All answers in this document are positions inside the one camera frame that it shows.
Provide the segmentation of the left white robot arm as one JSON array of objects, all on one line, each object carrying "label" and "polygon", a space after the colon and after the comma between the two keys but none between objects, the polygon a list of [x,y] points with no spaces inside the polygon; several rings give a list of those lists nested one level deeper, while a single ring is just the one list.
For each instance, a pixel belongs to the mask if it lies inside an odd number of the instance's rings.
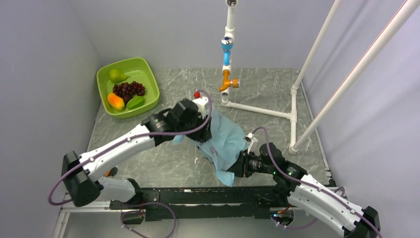
[{"label": "left white robot arm", "polygon": [[64,155],[61,177],[76,207],[92,203],[99,197],[124,202],[136,208],[142,192],[134,179],[117,180],[105,172],[143,151],[173,140],[177,135],[204,143],[211,139],[212,102],[208,97],[183,99],[173,107],[152,114],[125,135],[90,152],[74,151]]}]

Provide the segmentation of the blue printed plastic bag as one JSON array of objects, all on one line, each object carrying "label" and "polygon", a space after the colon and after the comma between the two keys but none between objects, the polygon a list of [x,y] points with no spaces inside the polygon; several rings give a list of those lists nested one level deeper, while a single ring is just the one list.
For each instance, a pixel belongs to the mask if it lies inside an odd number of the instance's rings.
[{"label": "blue printed plastic bag", "polygon": [[210,119],[211,139],[204,143],[192,139],[190,144],[199,148],[214,167],[217,179],[225,186],[234,184],[235,175],[228,169],[237,162],[241,151],[248,148],[242,128],[217,110],[213,110]]}]

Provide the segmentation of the green fake fruit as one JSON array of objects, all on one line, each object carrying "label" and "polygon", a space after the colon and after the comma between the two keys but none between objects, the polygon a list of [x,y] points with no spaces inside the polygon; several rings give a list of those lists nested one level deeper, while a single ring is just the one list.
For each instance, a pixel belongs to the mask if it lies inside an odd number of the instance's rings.
[{"label": "green fake fruit", "polygon": [[143,106],[144,103],[145,103],[145,99],[143,96],[135,96],[127,102],[126,108],[129,110],[133,110],[133,109]]}]

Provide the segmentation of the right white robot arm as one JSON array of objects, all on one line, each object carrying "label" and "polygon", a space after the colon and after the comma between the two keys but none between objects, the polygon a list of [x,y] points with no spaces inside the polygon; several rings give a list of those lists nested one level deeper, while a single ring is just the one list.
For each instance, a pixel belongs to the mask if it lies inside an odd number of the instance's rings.
[{"label": "right white robot arm", "polygon": [[378,212],[356,205],[319,183],[305,169],[286,160],[273,143],[260,147],[259,155],[241,151],[228,169],[236,177],[270,174],[275,181],[268,199],[273,206],[301,208],[334,229],[343,238],[379,238]]}]

